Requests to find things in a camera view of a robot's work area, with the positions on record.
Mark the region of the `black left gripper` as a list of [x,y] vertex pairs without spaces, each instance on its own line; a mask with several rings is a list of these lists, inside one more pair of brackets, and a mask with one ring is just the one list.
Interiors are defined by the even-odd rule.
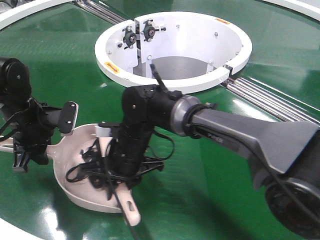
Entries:
[[64,103],[63,108],[38,102],[33,97],[10,97],[9,107],[16,117],[12,128],[13,170],[27,173],[28,163],[47,165],[47,147],[51,144],[54,129],[58,127],[61,136],[73,134],[79,105],[73,101]]

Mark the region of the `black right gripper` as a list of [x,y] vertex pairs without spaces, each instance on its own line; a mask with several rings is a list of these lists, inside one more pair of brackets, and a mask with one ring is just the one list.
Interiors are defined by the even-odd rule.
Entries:
[[146,122],[101,121],[95,126],[97,138],[112,137],[107,159],[93,160],[80,164],[80,171],[89,177],[94,188],[115,189],[119,183],[126,183],[129,189],[138,185],[142,175],[153,170],[162,171],[164,159],[145,156],[155,126]]

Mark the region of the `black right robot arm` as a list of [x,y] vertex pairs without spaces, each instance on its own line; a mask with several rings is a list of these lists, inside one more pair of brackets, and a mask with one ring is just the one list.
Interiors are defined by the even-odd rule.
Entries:
[[320,237],[320,128],[308,121],[269,122],[216,110],[198,98],[171,91],[154,65],[157,84],[131,86],[122,94],[121,123],[101,123],[111,134],[102,147],[95,140],[82,157],[77,179],[95,188],[109,187],[108,197],[125,183],[161,170],[164,160],[147,157],[155,127],[182,137],[207,138],[248,160],[252,182],[265,186],[265,200],[276,219],[308,240]]

